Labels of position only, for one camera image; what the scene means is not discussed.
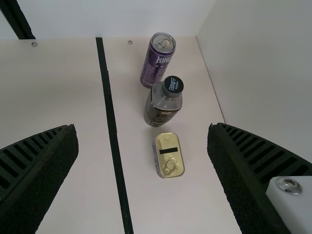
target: plastic bottle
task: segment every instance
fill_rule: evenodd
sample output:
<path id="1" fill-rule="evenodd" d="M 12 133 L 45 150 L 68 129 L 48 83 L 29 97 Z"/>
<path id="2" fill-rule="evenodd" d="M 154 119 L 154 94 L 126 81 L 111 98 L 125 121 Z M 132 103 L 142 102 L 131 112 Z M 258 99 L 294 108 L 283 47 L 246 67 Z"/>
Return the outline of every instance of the plastic bottle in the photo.
<path id="1" fill-rule="evenodd" d="M 169 76 L 153 85 L 147 98 L 144 119 L 152 127 L 165 124 L 182 108 L 184 85 L 179 77 Z"/>

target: pull tab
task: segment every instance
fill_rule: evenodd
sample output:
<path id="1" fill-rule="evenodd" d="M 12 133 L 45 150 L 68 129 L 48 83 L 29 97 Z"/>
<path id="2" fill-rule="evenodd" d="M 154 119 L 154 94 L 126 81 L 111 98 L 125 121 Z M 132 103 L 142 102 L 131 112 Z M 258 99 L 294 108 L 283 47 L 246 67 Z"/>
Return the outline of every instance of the pull tab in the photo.
<path id="1" fill-rule="evenodd" d="M 167 45 L 170 45 L 170 41 L 168 39 L 160 39 L 155 42 L 155 44 L 158 48 L 164 48 Z"/>
<path id="2" fill-rule="evenodd" d="M 172 158 L 171 161 L 166 162 L 163 173 L 165 176 L 169 176 L 176 168 L 176 160 Z"/>

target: white surface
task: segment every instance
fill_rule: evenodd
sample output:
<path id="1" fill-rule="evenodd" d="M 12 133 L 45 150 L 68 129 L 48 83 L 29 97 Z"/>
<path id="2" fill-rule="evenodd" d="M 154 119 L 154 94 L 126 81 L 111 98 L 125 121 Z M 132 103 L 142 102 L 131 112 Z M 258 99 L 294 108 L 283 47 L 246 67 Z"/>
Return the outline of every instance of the white surface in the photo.
<path id="1" fill-rule="evenodd" d="M 74 123 L 79 155 L 37 234 L 124 233 L 95 39 L 0 41 L 0 148 Z"/>
<path id="2" fill-rule="evenodd" d="M 197 36 L 227 124 L 312 162 L 312 1 L 218 0 Z"/>
<path id="3" fill-rule="evenodd" d="M 302 186 L 302 192 L 292 195 L 270 180 L 266 195 L 292 234 L 312 234 L 312 176 L 292 176 Z"/>
<path id="4" fill-rule="evenodd" d="M 0 40 L 4 39 L 18 39 L 18 37 L 0 10 Z"/>
<path id="5" fill-rule="evenodd" d="M 215 0 L 19 0 L 38 39 L 195 36 Z"/>
<path id="6" fill-rule="evenodd" d="M 211 122 L 222 122 L 195 37 L 177 37 L 165 76 L 184 82 L 183 107 L 167 124 L 148 126 L 143 111 L 149 89 L 139 81 L 149 38 L 104 40 L 117 136 L 136 234 L 238 234 L 240 229 L 207 154 Z M 185 173 L 158 177 L 152 143 L 158 133 L 178 135 Z"/>

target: black groove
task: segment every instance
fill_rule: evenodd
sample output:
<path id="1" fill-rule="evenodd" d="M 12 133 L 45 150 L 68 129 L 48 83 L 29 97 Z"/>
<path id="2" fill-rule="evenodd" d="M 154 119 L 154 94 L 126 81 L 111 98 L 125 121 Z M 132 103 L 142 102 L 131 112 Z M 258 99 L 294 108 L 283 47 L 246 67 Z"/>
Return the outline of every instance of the black groove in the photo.
<path id="1" fill-rule="evenodd" d="M 249 151 L 247 151 L 244 154 L 244 157 L 248 157 L 249 155 L 251 155 L 253 152 L 255 152 L 257 149 L 259 149 L 261 146 L 263 146 L 265 144 L 265 141 L 262 141 L 258 144 L 256 144 L 254 147 L 252 147 Z"/>
<path id="2" fill-rule="evenodd" d="M 19 39 L 35 39 L 17 0 L 0 0 L 0 10 Z"/>
<path id="3" fill-rule="evenodd" d="M 14 145 L 14 148 L 21 154 L 24 156 L 25 159 L 27 159 L 28 161 L 32 161 L 33 158 L 30 157 L 19 145 Z"/>
<path id="4" fill-rule="evenodd" d="M 21 169 L 25 169 L 26 165 L 21 162 L 17 157 L 15 157 L 14 154 L 12 154 L 10 151 L 8 150 L 4 150 L 3 151 L 13 162 L 15 162 L 16 165 L 18 165 L 18 167 L 20 167 Z"/>
<path id="5" fill-rule="evenodd" d="M 302 165 L 294 172 L 292 172 L 290 176 L 302 176 L 308 169 L 309 167 L 307 165 Z"/>
<path id="6" fill-rule="evenodd" d="M 239 146 L 241 143 L 243 143 L 245 140 L 247 140 L 250 137 L 250 134 L 245 135 L 238 143 L 236 143 L 237 146 Z"/>
<path id="7" fill-rule="evenodd" d="M 108 133 L 109 133 L 109 139 L 111 143 L 111 151 L 112 151 L 112 157 L 113 157 L 113 164 L 114 164 L 114 170 L 115 170 L 121 216 L 122 216 L 122 221 L 123 221 L 123 228 L 124 228 L 125 234 L 133 234 L 133 226 L 131 222 L 126 184 L 125 184 L 122 165 L 121 165 L 121 158 L 120 158 L 120 151 L 119 151 L 118 137 L 117 137 L 117 127 L 116 127 L 113 100 L 112 100 L 112 95 L 111 95 L 111 87 L 110 87 L 109 76 L 108 76 L 106 60 L 105 60 L 103 39 L 96 38 L 96 42 L 97 42 L 99 67 L 100 67 L 102 83 L 103 83 Z"/>
<path id="8" fill-rule="evenodd" d="M 247 150 L 247 148 L 249 146 L 251 146 L 252 144 L 254 144 L 256 141 L 258 140 L 257 137 L 254 137 L 253 139 L 251 139 L 250 141 L 248 141 L 244 146 L 242 146 L 242 148 L 240 148 L 240 151 L 243 152 L 245 150 Z"/>
<path id="9" fill-rule="evenodd" d="M 46 145 L 48 144 L 48 141 L 46 139 L 44 139 L 43 136 L 39 135 L 39 138 L 40 138 L 40 140 L 43 141 L 44 144 L 46 144 Z"/>
<path id="10" fill-rule="evenodd" d="M 7 189 L 10 186 L 10 183 L 5 178 L 0 176 L 0 186 Z"/>
<path id="11" fill-rule="evenodd" d="M 236 141 L 237 139 L 239 139 L 243 134 L 244 134 L 244 132 L 240 132 L 239 134 L 237 134 L 236 136 L 234 136 L 234 137 L 233 137 L 233 141 Z"/>
<path id="12" fill-rule="evenodd" d="M 53 136 L 51 134 L 49 133 L 45 133 L 45 134 L 50 138 L 50 140 L 52 140 Z"/>
<path id="13" fill-rule="evenodd" d="M 260 166 L 258 166 L 254 172 L 255 173 L 259 173 L 261 172 L 263 169 L 265 169 L 267 166 L 269 166 L 271 163 L 273 163 L 275 160 L 277 160 L 278 158 L 282 157 L 282 155 L 285 154 L 285 151 L 280 151 L 277 154 L 275 154 L 274 156 L 270 157 L 268 160 L 266 160 L 264 163 L 262 163 Z"/>
<path id="14" fill-rule="evenodd" d="M 24 146 L 26 146 L 30 152 L 32 152 L 34 155 L 38 155 L 37 150 L 35 150 L 27 141 L 23 141 Z"/>
<path id="15" fill-rule="evenodd" d="M 234 129 L 233 131 L 231 131 L 230 137 L 233 136 L 236 132 L 237 132 L 237 129 Z"/>
<path id="16" fill-rule="evenodd" d="M 42 145 L 40 145 L 40 143 L 36 140 L 36 139 L 34 139 L 33 137 L 31 138 L 31 140 L 39 147 L 39 149 L 43 149 L 43 146 Z"/>
<path id="17" fill-rule="evenodd" d="M 11 176 L 13 176 L 14 178 L 18 177 L 19 174 L 14 171 L 9 165 L 7 165 L 5 162 L 3 162 L 1 159 L 0 159 L 0 166 L 6 170 Z"/>
<path id="18" fill-rule="evenodd" d="M 258 162 L 261 158 L 263 158 L 265 155 L 267 155 L 269 152 L 271 152 L 273 149 L 275 149 L 275 146 L 270 146 L 263 150 L 261 153 L 259 153 L 257 156 L 253 157 L 250 161 L 250 165 L 254 165 L 256 162 Z"/>
<path id="19" fill-rule="evenodd" d="M 285 162 L 281 163 L 280 165 L 278 165 L 277 167 L 275 167 L 273 170 L 271 170 L 269 173 L 267 173 L 266 175 L 264 175 L 261 179 L 260 182 L 262 184 L 265 184 L 266 182 L 268 182 L 270 179 L 272 179 L 275 176 L 278 176 L 278 173 L 280 173 L 281 171 L 285 170 L 286 168 L 288 168 L 290 165 L 292 165 L 293 163 L 295 163 L 297 161 L 297 159 L 295 159 L 294 157 L 290 157 L 288 158 Z"/>

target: white wall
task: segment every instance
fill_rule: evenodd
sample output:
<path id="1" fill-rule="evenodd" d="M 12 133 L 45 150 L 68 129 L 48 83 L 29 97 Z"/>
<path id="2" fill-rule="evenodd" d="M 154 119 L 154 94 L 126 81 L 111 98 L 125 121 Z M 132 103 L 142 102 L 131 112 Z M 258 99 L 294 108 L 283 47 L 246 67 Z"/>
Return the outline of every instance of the white wall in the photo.
<path id="1" fill-rule="evenodd" d="M 197 36 L 226 123 L 310 162 L 311 12 L 311 0 L 217 0 Z"/>
<path id="2" fill-rule="evenodd" d="M 215 0 L 19 0 L 38 39 L 196 36 Z"/>
<path id="3" fill-rule="evenodd" d="M 18 39 L 18 37 L 0 10 L 0 40 L 4 39 Z"/>

